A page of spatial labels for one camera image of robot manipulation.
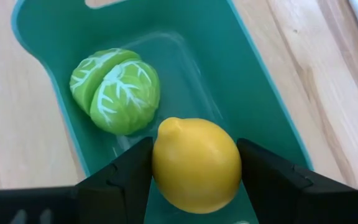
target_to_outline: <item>wooden surface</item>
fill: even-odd
[[[235,0],[317,172],[358,187],[358,26],[345,0]],[[41,65],[0,0],[0,188],[75,184],[78,165]]]

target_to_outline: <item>lemon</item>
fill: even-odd
[[[177,208],[210,213],[227,205],[241,181],[236,144],[218,125],[198,118],[168,118],[158,128],[153,176]]]

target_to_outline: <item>white vein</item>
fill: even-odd
[[[150,84],[152,83],[150,77],[148,76],[147,72],[141,68],[139,66],[139,63],[141,63],[141,61],[138,60],[131,60],[119,65],[116,65],[104,78],[103,78],[103,82],[101,84],[99,93],[98,93],[98,110],[99,112],[102,114],[102,116],[104,117],[104,120],[106,123],[108,123],[108,125],[111,124],[111,119],[109,118],[109,116],[106,113],[110,113],[110,114],[114,114],[117,113],[114,110],[110,110],[109,108],[106,108],[105,106],[103,106],[103,100],[107,100],[109,102],[113,102],[112,99],[110,97],[108,97],[104,91],[106,89],[107,86],[111,86],[111,85],[116,85],[116,98],[120,98],[121,97],[121,91],[123,91],[126,95],[126,105],[129,105],[130,102],[133,102],[133,104],[135,104],[135,106],[138,109],[141,109],[142,106],[146,105],[146,103],[139,99],[138,97],[135,96],[135,94],[133,94],[133,90],[138,90],[139,87],[130,84],[130,83],[124,83],[122,81],[122,78],[125,74],[126,68],[130,65],[135,66],[138,69],[137,72],[137,76],[140,77],[141,75],[144,75],[146,77],[146,79],[148,79],[148,81],[150,82]]]
[[[79,66],[81,66],[81,68],[85,68],[87,67],[88,65],[90,65],[92,62],[94,62],[95,66],[92,67],[91,69],[87,70],[87,69],[81,69],[79,70],[79,72],[83,73],[84,76],[81,78],[81,77],[77,77],[77,76],[72,76],[71,78],[76,81],[76,83],[70,85],[70,89],[71,89],[71,92],[74,93],[74,91],[79,87],[79,86],[82,86],[82,84],[85,83],[85,81],[87,79],[89,79],[91,73],[93,71],[95,71],[96,69],[102,67],[104,65],[105,62],[107,62],[110,58],[116,56],[116,55],[120,55],[124,53],[123,50],[121,49],[114,49],[114,51],[112,52],[109,52],[109,53],[106,53],[100,57],[88,57],[86,59],[84,59]]]

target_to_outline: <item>plastic toy vegetable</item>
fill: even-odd
[[[163,121],[152,159],[153,176],[161,193],[186,212],[219,210],[239,188],[239,151],[223,129],[207,120]]]
[[[157,72],[124,49],[96,52],[74,69],[70,90],[101,129],[131,134],[153,119],[160,101]]]

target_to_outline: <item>toy cabbage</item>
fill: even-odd
[[[74,69],[70,90],[101,129],[131,134],[153,119],[160,101],[157,72],[134,52],[96,52]]]

